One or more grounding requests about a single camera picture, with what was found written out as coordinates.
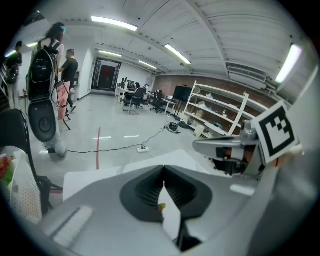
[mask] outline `black screen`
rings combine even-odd
[[[173,98],[179,101],[187,102],[191,94],[192,88],[184,86],[176,86],[173,94]]]

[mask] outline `black chair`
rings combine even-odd
[[[49,202],[50,191],[62,191],[45,176],[38,176],[32,158],[27,120],[19,109],[8,109],[0,113],[0,148],[16,147],[23,150],[29,160],[34,180],[40,190],[42,214],[46,214],[52,205]]]
[[[151,110],[155,110],[156,113],[160,112],[162,113],[162,111],[164,111],[163,107],[163,95],[161,93],[158,93],[157,95],[155,95],[154,101],[153,101],[153,106],[152,108],[150,108]]]
[[[136,111],[132,110],[131,106],[136,106],[137,108],[141,107],[143,109],[143,107],[141,106],[141,102],[145,93],[145,89],[139,88],[131,97],[131,99],[125,98],[123,102],[129,106],[129,109],[125,109],[125,105],[123,105],[123,111],[128,111],[129,116],[130,112],[134,112],[136,115],[139,115]]]

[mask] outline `brick wall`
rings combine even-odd
[[[250,88],[241,86],[239,84],[218,80],[218,79],[213,79],[213,78],[208,78],[208,77],[199,77],[199,76],[178,76],[178,75],[177,76],[175,75],[156,76],[153,90],[162,90],[164,96],[173,96],[176,86],[187,85],[188,87],[192,88],[195,84],[195,81],[197,81],[197,83],[201,85],[220,88],[220,89],[230,91],[239,95],[243,95],[244,93],[247,93],[249,94],[249,99],[252,99],[268,108],[272,107],[275,103],[277,103],[274,99],[262,93],[254,91]],[[238,108],[240,108],[241,106],[240,102],[221,96],[221,95],[214,94],[213,97],[216,100],[232,104],[234,106],[237,106]],[[200,101],[201,99],[196,99],[196,98],[192,100],[192,102],[196,104],[199,103]],[[212,110],[216,111],[219,114],[222,114],[222,112],[225,110],[223,107],[220,107],[216,104],[210,104],[209,102],[206,102],[205,104],[207,107],[211,108]],[[183,111],[184,109],[185,109],[185,104],[182,105],[181,111]],[[188,109],[188,112],[194,113],[197,110],[199,109],[191,106]],[[249,106],[246,106],[244,110],[255,117],[260,115],[259,111]],[[233,121],[237,116],[235,112],[227,109],[226,109],[226,114],[227,114],[227,117]],[[213,122],[220,123],[226,132],[230,129],[232,125],[230,122],[209,113],[204,113],[203,119],[208,120],[211,123]],[[239,132],[240,132],[240,129],[237,128],[235,133],[238,134]]]

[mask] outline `paper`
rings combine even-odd
[[[251,121],[261,142],[266,164],[276,160],[298,143],[287,112],[285,103],[279,101]]]

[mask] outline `black t-shirt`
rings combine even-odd
[[[78,70],[78,62],[76,59],[68,59],[62,66],[64,71],[62,72],[62,80],[65,82],[70,82],[70,86],[73,86],[75,83],[75,75]]]
[[[20,52],[16,52],[10,55],[6,61],[6,66],[11,69],[12,66],[16,64],[22,64],[22,54]]]

